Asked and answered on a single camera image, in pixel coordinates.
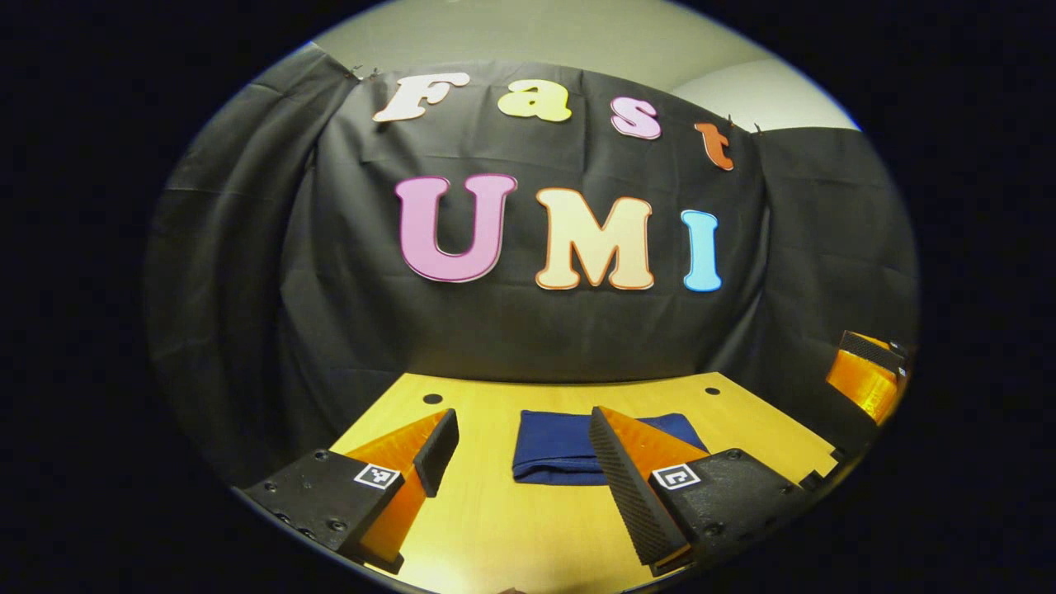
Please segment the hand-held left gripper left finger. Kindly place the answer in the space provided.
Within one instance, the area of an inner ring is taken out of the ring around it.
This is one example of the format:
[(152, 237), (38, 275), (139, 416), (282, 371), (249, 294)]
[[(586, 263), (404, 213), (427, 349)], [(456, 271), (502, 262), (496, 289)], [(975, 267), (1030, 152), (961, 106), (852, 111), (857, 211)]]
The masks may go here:
[(408, 534), (459, 442), (457, 415), (444, 409), (348, 451), (302, 454), (241, 491), (333, 553), (398, 573)]

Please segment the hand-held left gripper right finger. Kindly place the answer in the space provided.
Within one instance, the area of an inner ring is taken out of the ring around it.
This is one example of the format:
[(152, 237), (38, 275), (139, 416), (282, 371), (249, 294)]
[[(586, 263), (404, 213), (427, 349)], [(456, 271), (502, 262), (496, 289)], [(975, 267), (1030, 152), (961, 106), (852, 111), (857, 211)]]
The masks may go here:
[(640, 563), (656, 578), (710, 568), (802, 514), (818, 476), (792, 481), (740, 448), (710, 454), (645, 422), (596, 407), (588, 430)]

